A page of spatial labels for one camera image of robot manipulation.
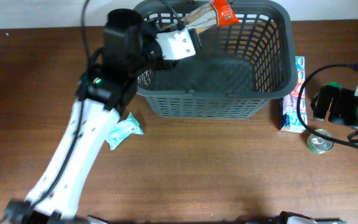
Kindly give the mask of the orange spaghetti packet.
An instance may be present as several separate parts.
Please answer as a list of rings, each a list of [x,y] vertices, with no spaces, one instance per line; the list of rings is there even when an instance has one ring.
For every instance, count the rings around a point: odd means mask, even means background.
[[[239,23],[239,19],[227,0],[214,0],[189,12],[177,22],[164,27],[162,32],[171,32],[188,28],[194,29],[200,34],[211,28]]]

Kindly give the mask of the grey plastic shopping basket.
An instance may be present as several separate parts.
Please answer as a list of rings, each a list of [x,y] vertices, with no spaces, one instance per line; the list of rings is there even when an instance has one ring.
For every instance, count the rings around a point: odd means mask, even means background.
[[[297,71],[291,20],[273,1],[231,1],[238,24],[200,35],[201,50],[171,70],[148,70],[137,92],[166,118],[251,117],[288,95]]]

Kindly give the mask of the mint green wipes packet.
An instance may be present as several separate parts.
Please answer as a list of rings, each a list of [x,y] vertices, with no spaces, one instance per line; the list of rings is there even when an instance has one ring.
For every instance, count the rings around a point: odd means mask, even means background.
[[[107,135],[106,142],[109,144],[110,150],[115,150],[131,134],[143,135],[144,132],[138,120],[136,120],[132,113],[129,113],[128,117],[118,122]]]

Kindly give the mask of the green lidded glass jar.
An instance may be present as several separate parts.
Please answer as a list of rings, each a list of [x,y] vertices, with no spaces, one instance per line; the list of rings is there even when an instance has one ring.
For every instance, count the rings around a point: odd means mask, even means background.
[[[342,88],[342,85],[339,84],[339,83],[336,83],[336,82],[330,82],[330,83],[327,84],[327,86],[335,87],[335,88],[338,88],[338,89]]]

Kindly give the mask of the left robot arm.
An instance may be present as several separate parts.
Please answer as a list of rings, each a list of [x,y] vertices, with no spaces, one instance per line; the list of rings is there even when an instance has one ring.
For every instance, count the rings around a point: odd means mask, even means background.
[[[68,126],[49,165],[25,200],[11,200],[10,223],[81,223],[76,216],[87,176],[147,70],[167,70],[194,56],[201,42],[183,21],[160,28],[135,10],[107,16],[104,45],[88,55]]]

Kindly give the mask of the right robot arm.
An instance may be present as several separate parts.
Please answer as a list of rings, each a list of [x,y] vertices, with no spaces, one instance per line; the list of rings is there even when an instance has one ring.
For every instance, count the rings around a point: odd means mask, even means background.
[[[311,101],[313,118],[358,129],[358,96],[354,90],[325,85]]]

